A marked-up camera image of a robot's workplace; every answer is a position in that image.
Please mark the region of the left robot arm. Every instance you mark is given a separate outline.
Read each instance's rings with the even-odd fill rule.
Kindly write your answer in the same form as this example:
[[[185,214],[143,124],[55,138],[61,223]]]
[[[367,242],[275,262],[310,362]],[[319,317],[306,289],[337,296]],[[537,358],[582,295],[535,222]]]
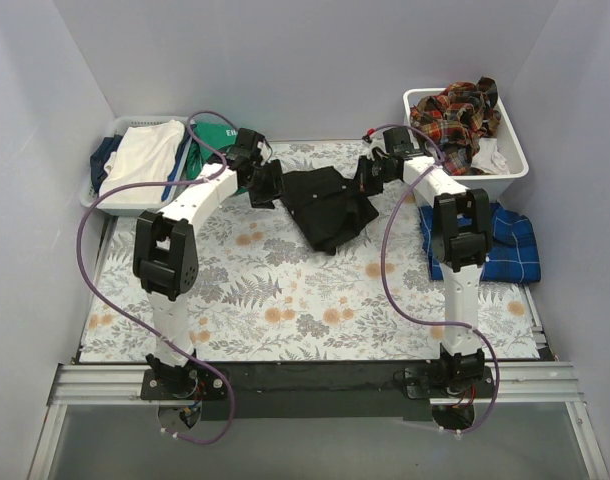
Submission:
[[[173,202],[137,219],[133,273],[152,307],[159,333],[146,356],[145,399],[185,400],[224,395],[223,381],[188,359],[190,338],[187,294],[198,279],[196,233],[224,200],[240,189],[254,208],[272,208],[283,193],[280,162],[264,135],[238,130],[235,141],[214,154],[195,181]]]

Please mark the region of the black long sleeve shirt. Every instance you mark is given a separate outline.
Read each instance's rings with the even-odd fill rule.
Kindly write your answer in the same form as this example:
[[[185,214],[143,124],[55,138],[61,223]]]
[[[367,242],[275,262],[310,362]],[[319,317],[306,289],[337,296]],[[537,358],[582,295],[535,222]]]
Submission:
[[[334,167],[283,175],[281,202],[315,252],[335,255],[379,213]]]

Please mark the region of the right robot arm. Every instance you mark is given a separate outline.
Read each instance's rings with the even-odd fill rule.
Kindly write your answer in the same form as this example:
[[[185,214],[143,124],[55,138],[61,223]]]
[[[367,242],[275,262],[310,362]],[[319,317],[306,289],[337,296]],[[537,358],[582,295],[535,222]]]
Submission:
[[[448,175],[446,155],[420,130],[384,125],[363,136],[370,153],[359,158],[359,190],[380,193],[401,180],[432,207],[430,250],[438,261],[445,289],[444,319],[421,321],[435,327],[440,357],[415,378],[417,385],[460,397],[484,379],[485,341],[478,329],[478,292],[492,249],[490,200],[485,190],[469,189]]]

